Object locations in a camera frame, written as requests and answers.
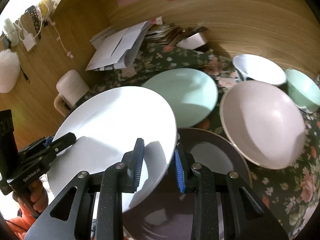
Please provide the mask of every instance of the plate rim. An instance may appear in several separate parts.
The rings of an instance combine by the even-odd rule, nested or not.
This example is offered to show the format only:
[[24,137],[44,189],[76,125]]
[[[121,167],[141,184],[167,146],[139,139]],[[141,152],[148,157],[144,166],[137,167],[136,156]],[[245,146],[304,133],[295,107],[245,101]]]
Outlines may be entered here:
[[[218,97],[219,97],[219,91],[218,91],[217,84],[215,83],[214,79],[213,79],[211,76],[209,76],[207,73],[205,73],[205,72],[203,72],[203,71],[201,71],[201,70],[198,70],[198,69],[185,68],[185,67],[168,69],[168,70],[163,71],[163,72],[161,72],[161,73],[153,76],[152,78],[148,79],[148,80],[142,85],[142,87],[144,87],[144,85],[145,85],[146,83],[148,83],[150,80],[152,80],[154,77],[156,77],[156,76],[158,76],[158,75],[161,75],[161,74],[163,74],[163,73],[165,73],[165,72],[169,72],[169,71],[182,71],[182,70],[185,70],[185,69],[190,69],[190,70],[195,71],[195,72],[200,72],[201,74],[207,76],[207,77],[212,81],[212,83],[213,83],[213,85],[214,85],[214,87],[215,87],[215,90],[214,90],[214,91],[215,91],[215,94],[216,94],[215,102],[214,102],[214,104],[213,104],[213,107],[212,107],[211,111],[210,111],[203,119],[201,119],[201,120],[199,121],[199,122],[201,122],[201,121],[203,121],[204,119],[206,119],[206,118],[209,116],[209,114],[211,114],[211,112],[214,110],[214,108],[215,108],[216,105],[217,105]],[[180,128],[191,128],[191,127],[195,126],[196,124],[198,124],[199,122],[192,123],[192,125],[190,125],[190,126],[188,126],[188,127],[178,127],[178,126],[177,126],[177,129],[180,129]]]
[[250,172],[249,166],[248,166],[248,164],[247,164],[247,161],[246,161],[246,159],[242,156],[242,154],[237,150],[237,148],[236,148],[230,141],[228,141],[226,138],[222,137],[221,135],[219,135],[219,134],[217,134],[217,133],[214,133],[214,132],[211,132],[211,131],[209,131],[209,130],[204,130],[204,129],[200,129],[200,128],[196,128],[196,127],[186,127],[186,128],[179,128],[179,129],[200,130],[200,131],[209,132],[209,133],[212,133],[213,135],[216,135],[216,136],[220,137],[221,139],[225,140],[226,142],[228,142],[228,143],[236,150],[236,152],[239,153],[239,156],[240,156],[241,159],[243,160],[244,166],[245,166],[245,168],[246,168],[246,170],[247,170],[248,177],[249,177],[249,186],[250,186],[250,188],[253,189],[252,176],[251,176],[251,172]]

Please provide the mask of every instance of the white plate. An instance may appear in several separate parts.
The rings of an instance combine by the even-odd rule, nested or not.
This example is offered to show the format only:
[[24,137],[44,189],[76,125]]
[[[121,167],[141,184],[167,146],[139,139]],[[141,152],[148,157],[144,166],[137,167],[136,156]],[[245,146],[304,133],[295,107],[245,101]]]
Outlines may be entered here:
[[52,162],[48,172],[55,196],[78,172],[104,171],[132,151],[137,138],[144,139],[140,185],[136,193],[122,194],[123,212],[138,205],[158,185],[177,140],[169,104],[152,90],[132,86],[111,89],[86,101],[64,121],[54,140],[68,132],[76,135],[77,142]]

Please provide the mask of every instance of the mint green bowl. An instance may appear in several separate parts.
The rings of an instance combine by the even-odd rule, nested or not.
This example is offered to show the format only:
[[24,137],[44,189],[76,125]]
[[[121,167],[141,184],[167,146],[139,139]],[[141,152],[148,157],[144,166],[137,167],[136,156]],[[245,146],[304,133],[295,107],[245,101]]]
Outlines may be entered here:
[[320,89],[311,78],[294,69],[286,69],[288,92],[297,107],[308,113],[314,113],[320,107]]

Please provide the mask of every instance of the black device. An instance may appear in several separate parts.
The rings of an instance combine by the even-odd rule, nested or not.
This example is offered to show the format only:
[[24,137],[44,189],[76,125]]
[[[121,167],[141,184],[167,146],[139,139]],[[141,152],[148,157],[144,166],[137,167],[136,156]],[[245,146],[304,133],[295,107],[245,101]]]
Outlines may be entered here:
[[[139,185],[139,175],[134,172],[142,166],[144,145],[139,140],[134,151],[104,172],[78,173],[36,220],[25,240],[89,239],[96,192],[100,192],[96,240],[123,240],[121,194],[133,193]],[[183,176],[177,176],[178,184],[183,178],[183,191],[195,193],[191,240],[219,239],[216,192],[221,196],[225,240],[288,239],[277,219],[238,173],[212,172],[195,163],[191,154],[182,152],[179,143],[177,148],[173,161],[180,161],[183,172]]]
[[50,145],[49,138],[43,137],[18,151],[13,131],[11,110],[0,111],[0,190],[4,195],[14,191],[37,218],[39,213],[33,209],[29,187],[49,171],[49,163],[59,152],[76,142],[76,136],[67,133]]

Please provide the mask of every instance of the yellow object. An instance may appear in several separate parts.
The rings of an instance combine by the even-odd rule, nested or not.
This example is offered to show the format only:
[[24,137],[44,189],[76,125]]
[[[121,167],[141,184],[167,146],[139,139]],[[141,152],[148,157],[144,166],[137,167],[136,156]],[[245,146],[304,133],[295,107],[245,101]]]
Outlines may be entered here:
[[42,13],[42,17],[43,19],[46,21],[47,17],[48,17],[48,12],[49,12],[49,3],[50,0],[42,0],[39,4],[39,8],[41,10]]

